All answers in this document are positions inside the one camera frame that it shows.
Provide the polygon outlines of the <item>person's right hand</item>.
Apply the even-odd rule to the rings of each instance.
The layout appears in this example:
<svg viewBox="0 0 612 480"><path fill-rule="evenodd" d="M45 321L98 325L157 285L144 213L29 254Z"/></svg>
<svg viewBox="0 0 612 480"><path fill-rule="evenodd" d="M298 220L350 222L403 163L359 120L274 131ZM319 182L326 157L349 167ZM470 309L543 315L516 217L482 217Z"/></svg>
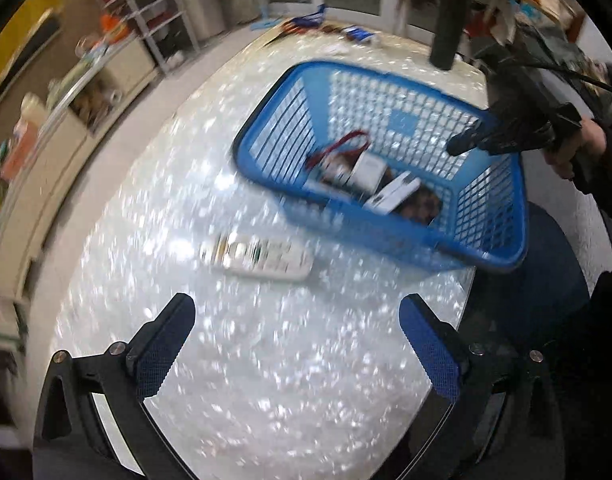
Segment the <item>person's right hand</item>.
<svg viewBox="0 0 612 480"><path fill-rule="evenodd" d="M572 180L574 168L572 160L577 153L582 153L591 160L599 159L606 151L606 134L591 118L584 117L580 129L566 139L559 151L543 151L547 165L562 179Z"/></svg>

